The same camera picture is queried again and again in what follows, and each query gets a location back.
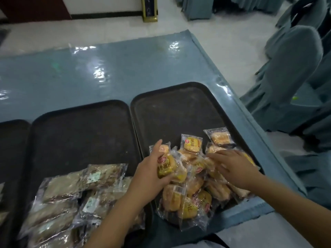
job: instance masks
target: person's right hand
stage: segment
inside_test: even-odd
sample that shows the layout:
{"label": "person's right hand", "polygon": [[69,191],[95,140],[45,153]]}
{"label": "person's right hand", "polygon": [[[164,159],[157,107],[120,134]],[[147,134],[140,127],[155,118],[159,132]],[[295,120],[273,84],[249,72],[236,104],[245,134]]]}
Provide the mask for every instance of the person's right hand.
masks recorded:
{"label": "person's right hand", "polygon": [[207,154],[207,157],[212,158],[218,164],[216,169],[238,188],[251,191],[254,184],[263,178],[263,174],[239,150],[220,150]]}

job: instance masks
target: gold frame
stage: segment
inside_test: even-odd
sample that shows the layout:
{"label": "gold frame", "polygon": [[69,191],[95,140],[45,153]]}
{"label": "gold frame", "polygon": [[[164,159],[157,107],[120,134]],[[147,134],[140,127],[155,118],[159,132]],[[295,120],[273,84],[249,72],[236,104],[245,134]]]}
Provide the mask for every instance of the gold frame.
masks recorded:
{"label": "gold frame", "polygon": [[141,5],[143,7],[143,21],[144,22],[157,22],[158,16],[158,0],[154,0],[154,16],[147,16],[146,17],[146,8],[145,8],[145,0],[141,0]]}

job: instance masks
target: clear plastic table cover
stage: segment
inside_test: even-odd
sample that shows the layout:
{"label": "clear plastic table cover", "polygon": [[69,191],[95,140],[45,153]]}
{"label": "clear plastic table cover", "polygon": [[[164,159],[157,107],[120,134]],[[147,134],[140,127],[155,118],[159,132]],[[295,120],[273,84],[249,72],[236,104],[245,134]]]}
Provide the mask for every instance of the clear plastic table cover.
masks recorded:
{"label": "clear plastic table cover", "polygon": [[[305,195],[300,180],[273,149],[264,131],[188,30],[2,58],[0,121],[31,122],[46,112],[109,99],[130,104],[138,94],[192,81],[210,89],[265,174]],[[215,216],[208,233],[272,211],[256,197]],[[153,233],[144,241],[145,247],[172,247],[208,234],[195,228],[180,232],[158,217],[153,225]]]}

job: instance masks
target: pile of packaged bread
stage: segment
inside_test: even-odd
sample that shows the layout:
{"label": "pile of packaged bread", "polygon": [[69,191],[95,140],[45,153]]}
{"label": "pile of packaged bread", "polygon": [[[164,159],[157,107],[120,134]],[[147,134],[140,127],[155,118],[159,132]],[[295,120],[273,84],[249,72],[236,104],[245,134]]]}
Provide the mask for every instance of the pile of packaged bread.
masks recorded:
{"label": "pile of packaged bread", "polygon": [[[127,191],[127,164],[89,165],[66,175],[45,178],[21,227],[29,248],[82,247]],[[145,213],[131,231],[145,228]]]}
{"label": "pile of packaged bread", "polygon": [[[237,149],[256,166],[252,158],[239,146],[236,146],[227,128],[204,130],[209,136],[205,154],[219,150]],[[173,175],[159,199],[158,215],[181,230],[199,226],[206,230],[217,208],[224,208],[228,202],[239,203],[250,195],[247,190],[230,184],[218,171],[218,164],[205,156],[202,150],[202,138],[181,135],[180,149],[168,142],[160,146],[164,155],[158,160],[158,176]]]}

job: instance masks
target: forearm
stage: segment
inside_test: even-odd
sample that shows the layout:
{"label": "forearm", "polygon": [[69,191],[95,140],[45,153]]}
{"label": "forearm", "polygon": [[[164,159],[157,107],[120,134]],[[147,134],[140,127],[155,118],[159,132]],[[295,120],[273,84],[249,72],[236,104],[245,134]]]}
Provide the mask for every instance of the forearm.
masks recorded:
{"label": "forearm", "polygon": [[143,205],[126,193],[117,201],[102,224],[93,232],[84,248],[118,248]]}
{"label": "forearm", "polygon": [[260,176],[250,189],[281,214],[313,247],[329,247],[331,212],[311,200]]}

